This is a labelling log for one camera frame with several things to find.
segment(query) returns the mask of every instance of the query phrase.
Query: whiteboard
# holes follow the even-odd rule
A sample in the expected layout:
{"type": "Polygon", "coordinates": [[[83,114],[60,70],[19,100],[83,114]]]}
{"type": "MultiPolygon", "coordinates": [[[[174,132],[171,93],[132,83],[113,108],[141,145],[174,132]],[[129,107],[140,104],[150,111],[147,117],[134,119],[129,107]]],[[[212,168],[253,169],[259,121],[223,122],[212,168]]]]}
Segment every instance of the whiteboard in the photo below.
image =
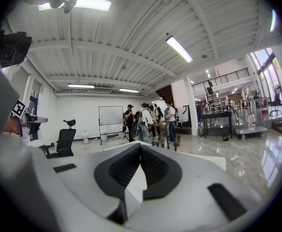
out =
{"type": "Polygon", "coordinates": [[[122,114],[122,106],[99,106],[100,125],[122,124],[122,114]]]}

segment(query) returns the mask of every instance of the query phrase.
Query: floor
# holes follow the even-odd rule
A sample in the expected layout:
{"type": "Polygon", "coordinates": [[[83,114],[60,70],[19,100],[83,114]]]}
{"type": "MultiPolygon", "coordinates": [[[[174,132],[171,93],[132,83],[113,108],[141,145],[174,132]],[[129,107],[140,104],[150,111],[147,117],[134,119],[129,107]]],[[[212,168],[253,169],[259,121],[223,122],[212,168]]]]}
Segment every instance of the floor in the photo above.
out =
{"type": "MultiPolygon", "coordinates": [[[[100,152],[128,142],[125,138],[113,137],[100,145],[100,140],[89,144],[75,141],[72,151],[75,155],[100,152]]],[[[245,185],[256,190],[262,199],[271,195],[274,184],[282,178],[282,134],[269,129],[264,137],[233,137],[224,142],[221,136],[181,135],[178,151],[202,156],[225,157],[226,171],[239,178],[245,185]]]]}

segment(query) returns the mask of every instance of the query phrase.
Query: office chair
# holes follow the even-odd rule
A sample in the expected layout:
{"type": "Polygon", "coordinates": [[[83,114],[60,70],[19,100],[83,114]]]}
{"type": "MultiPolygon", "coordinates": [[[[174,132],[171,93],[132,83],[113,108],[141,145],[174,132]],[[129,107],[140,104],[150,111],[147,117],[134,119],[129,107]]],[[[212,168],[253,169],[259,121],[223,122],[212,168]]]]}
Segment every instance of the office chair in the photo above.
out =
{"type": "Polygon", "coordinates": [[[274,112],[276,112],[276,114],[277,114],[277,112],[282,113],[281,110],[276,109],[276,107],[278,107],[281,104],[281,99],[280,99],[281,91],[282,91],[281,87],[279,85],[276,85],[275,86],[275,97],[274,97],[274,102],[273,102],[273,105],[272,105],[272,106],[274,106],[274,110],[270,112],[270,116],[274,112]]]}
{"type": "Polygon", "coordinates": [[[72,129],[72,126],[75,125],[75,119],[66,121],[64,120],[69,126],[69,129],[61,129],[59,132],[59,139],[57,141],[57,153],[50,154],[48,148],[53,147],[54,144],[51,145],[44,145],[40,148],[46,153],[46,158],[59,158],[59,157],[70,157],[74,156],[71,146],[73,143],[74,136],[76,134],[76,129],[72,129]]]}

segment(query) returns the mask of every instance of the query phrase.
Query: table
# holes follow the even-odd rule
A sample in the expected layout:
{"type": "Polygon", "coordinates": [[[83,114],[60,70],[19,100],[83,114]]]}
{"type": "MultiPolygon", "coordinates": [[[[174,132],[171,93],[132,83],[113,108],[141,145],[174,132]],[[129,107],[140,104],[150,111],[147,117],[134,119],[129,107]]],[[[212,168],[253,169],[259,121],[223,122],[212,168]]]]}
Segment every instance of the table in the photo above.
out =
{"type": "Polygon", "coordinates": [[[167,131],[167,123],[165,122],[160,122],[160,123],[156,123],[156,124],[152,124],[149,125],[149,128],[151,127],[159,127],[160,128],[160,133],[161,132],[165,132],[166,134],[166,144],[167,144],[167,149],[170,149],[170,145],[169,145],[169,136],[168,136],[168,131],[167,131]]]}
{"type": "Polygon", "coordinates": [[[214,113],[214,114],[203,114],[204,138],[207,137],[207,131],[208,131],[208,129],[224,129],[224,128],[229,128],[229,132],[230,132],[230,135],[231,135],[231,138],[232,138],[232,120],[231,120],[231,114],[232,114],[232,112],[222,112],[222,113],[214,113]],[[223,128],[208,128],[207,119],[223,118],[223,117],[228,117],[228,118],[229,118],[229,126],[228,126],[228,127],[223,127],[223,128]]]}
{"type": "Polygon", "coordinates": [[[254,99],[254,100],[250,100],[250,101],[240,101],[238,103],[238,105],[240,106],[241,113],[243,113],[242,103],[245,103],[245,102],[250,103],[252,111],[256,111],[257,110],[256,102],[260,101],[260,103],[262,103],[263,100],[267,101],[267,113],[268,113],[268,97],[262,97],[262,98],[258,98],[258,99],[254,99]]]}

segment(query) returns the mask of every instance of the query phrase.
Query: white ceiling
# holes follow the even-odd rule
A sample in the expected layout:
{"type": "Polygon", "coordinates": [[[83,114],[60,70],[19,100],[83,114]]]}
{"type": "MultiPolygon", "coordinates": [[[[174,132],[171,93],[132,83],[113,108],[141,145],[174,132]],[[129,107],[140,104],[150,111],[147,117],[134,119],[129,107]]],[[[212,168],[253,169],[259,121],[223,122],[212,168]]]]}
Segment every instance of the white ceiling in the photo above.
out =
{"type": "Polygon", "coordinates": [[[28,60],[58,92],[81,83],[146,95],[281,39],[278,30],[268,31],[271,10],[258,0],[110,1],[108,12],[39,12],[19,3],[8,15],[13,32],[32,37],[28,60]],[[191,54],[192,63],[166,43],[167,32],[191,54]]]}

